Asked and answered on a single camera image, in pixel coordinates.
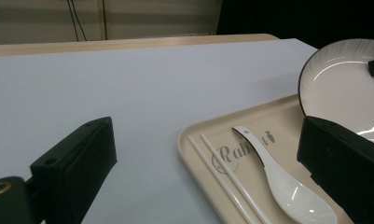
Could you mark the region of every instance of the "spoon handle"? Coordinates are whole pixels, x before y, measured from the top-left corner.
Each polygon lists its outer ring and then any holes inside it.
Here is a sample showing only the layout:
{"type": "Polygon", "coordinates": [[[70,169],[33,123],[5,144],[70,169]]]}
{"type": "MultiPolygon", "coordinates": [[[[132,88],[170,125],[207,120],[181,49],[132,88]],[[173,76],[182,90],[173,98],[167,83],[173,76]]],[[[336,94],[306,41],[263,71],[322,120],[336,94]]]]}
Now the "spoon handle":
{"type": "Polygon", "coordinates": [[[265,170],[267,167],[279,167],[279,164],[250,130],[243,126],[235,126],[232,130],[238,133],[254,148],[265,170]]]}

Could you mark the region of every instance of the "white table surface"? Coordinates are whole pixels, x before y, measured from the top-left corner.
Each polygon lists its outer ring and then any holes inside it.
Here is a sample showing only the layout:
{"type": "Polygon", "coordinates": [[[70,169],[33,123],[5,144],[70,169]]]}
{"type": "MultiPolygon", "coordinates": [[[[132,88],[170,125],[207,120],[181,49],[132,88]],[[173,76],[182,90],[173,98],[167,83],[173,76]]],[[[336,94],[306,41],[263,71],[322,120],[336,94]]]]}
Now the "white table surface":
{"type": "Polygon", "coordinates": [[[186,126],[297,93],[316,51],[296,39],[0,57],[0,178],[92,119],[118,163],[83,223],[218,223],[178,155],[186,126]]]}

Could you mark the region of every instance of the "wooden table edge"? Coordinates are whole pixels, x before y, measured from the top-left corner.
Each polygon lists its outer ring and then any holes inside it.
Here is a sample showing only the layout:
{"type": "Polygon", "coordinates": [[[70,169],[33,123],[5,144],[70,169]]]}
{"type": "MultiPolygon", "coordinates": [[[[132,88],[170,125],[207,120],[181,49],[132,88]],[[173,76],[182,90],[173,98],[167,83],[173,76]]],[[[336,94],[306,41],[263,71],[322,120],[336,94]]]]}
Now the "wooden table edge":
{"type": "Polygon", "coordinates": [[[178,36],[158,37],[121,40],[101,40],[88,42],[65,42],[65,43],[40,43],[40,44],[16,44],[0,45],[0,56],[76,52],[88,50],[109,50],[109,49],[139,49],[168,46],[237,43],[250,41],[277,40],[274,35],[251,34],[251,35],[199,35],[199,36],[178,36]]]}

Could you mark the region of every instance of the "dark background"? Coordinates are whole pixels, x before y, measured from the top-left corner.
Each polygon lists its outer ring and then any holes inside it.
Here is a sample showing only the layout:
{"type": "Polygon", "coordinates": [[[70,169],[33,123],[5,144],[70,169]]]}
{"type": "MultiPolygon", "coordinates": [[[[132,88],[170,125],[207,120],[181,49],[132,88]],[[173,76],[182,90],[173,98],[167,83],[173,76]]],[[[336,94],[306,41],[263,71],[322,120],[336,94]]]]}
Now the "dark background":
{"type": "Polygon", "coordinates": [[[342,39],[374,39],[374,2],[223,0],[216,34],[270,34],[318,49],[342,39]]]}

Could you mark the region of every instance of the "wall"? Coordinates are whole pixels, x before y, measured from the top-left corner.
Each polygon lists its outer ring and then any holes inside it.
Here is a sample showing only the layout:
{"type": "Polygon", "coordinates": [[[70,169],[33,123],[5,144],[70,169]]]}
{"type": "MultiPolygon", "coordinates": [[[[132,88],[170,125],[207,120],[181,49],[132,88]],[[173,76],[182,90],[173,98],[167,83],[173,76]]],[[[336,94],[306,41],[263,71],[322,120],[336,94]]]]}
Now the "wall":
{"type": "MultiPolygon", "coordinates": [[[[216,31],[221,8],[220,0],[74,3],[88,40],[210,34],[216,31]]],[[[84,40],[77,23],[76,29],[84,40]]],[[[67,0],[0,0],[0,44],[71,41],[76,33],[67,0]]]]}

